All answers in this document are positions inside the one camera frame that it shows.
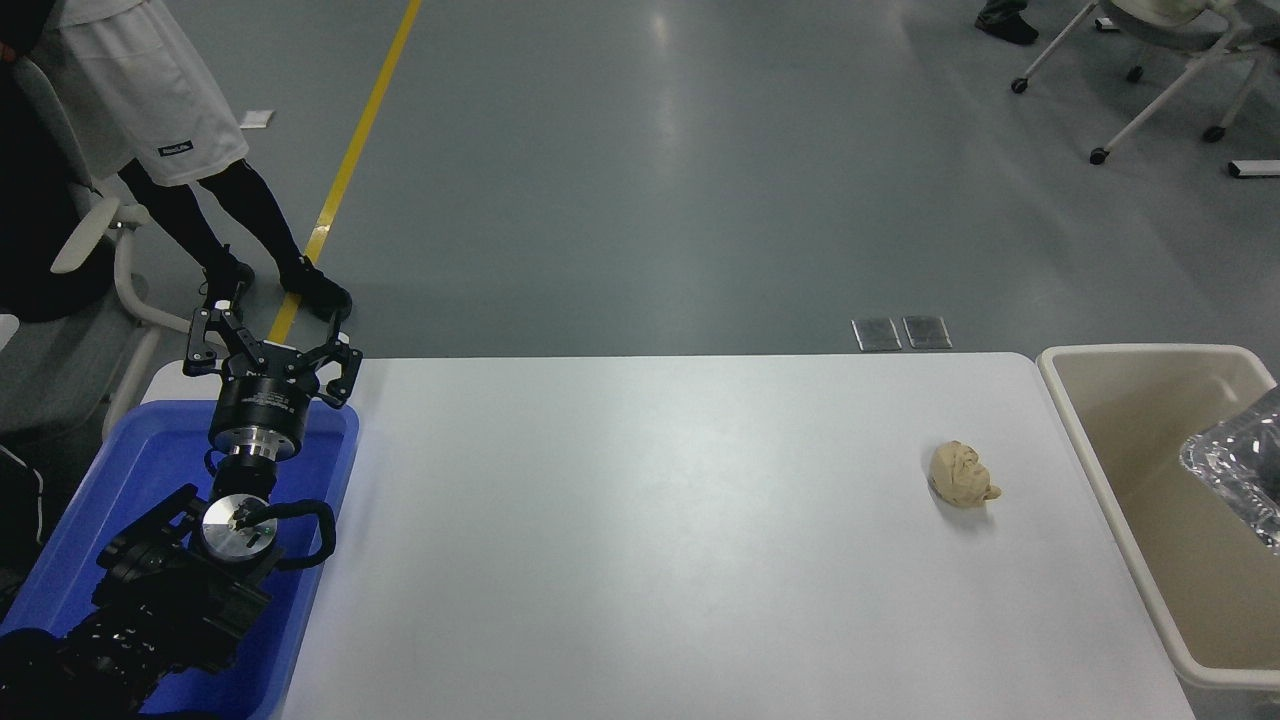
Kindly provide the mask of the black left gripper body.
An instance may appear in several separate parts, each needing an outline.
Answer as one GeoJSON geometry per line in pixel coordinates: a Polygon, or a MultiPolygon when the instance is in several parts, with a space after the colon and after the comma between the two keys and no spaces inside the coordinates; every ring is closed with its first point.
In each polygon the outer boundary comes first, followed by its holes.
{"type": "Polygon", "coordinates": [[[312,396],[297,383],[266,375],[233,377],[221,383],[210,436],[266,428],[285,437],[303,437],[312,396]]]}

